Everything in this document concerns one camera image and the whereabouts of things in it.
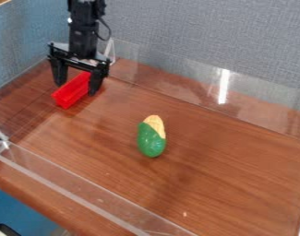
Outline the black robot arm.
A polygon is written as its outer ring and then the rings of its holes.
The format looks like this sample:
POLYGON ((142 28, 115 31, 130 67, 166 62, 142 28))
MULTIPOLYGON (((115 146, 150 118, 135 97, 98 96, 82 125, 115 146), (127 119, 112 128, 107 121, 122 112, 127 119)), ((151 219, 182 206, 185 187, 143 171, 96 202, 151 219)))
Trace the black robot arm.
POLYGON ((76 68, 90 73, 87 95, 92 96, 108 76, 111 59, 98 52, 98 40, 107 41, 99 34, 99 24, 107 30, 110 27, 103 21, 104 0, 67 0, 70 12, 68 42, 48 43, 47 59, 51 64, 54 82, 60 87, 67 82, 68 68, 76 68))

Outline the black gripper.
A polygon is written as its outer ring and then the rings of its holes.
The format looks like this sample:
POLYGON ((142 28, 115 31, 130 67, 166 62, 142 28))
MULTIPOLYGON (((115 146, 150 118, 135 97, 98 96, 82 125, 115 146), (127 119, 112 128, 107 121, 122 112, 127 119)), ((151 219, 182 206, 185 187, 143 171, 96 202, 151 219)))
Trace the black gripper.
MULTIPOLYGON (((70 45, 63 42, 48 43, 48 61, 51 63, 54 82, 60 87, 67 81, 68 66, 79 69, 92 69, 98 65, 110 65, 111 59, 102 53, 90 57, 80 57, 70 51, 70 45)), ((108 76, 108 67, 96 67, 90 73, 87 95, 98 92, 103 79, 108 76)))

